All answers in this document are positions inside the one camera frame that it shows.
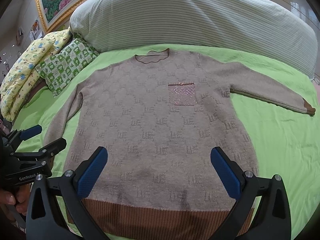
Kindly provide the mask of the person left hand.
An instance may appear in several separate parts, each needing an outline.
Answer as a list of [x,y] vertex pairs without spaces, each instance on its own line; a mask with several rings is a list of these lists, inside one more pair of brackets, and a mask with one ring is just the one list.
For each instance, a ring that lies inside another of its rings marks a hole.
[[11,222],[15,221],[12,213],[9,211],[7,205],[12,205],[16,208],[18,213],[22,215],[27,214],[27,207],[30,197],[30,185],[22,185],[16,194],[1,189],[1,209]]

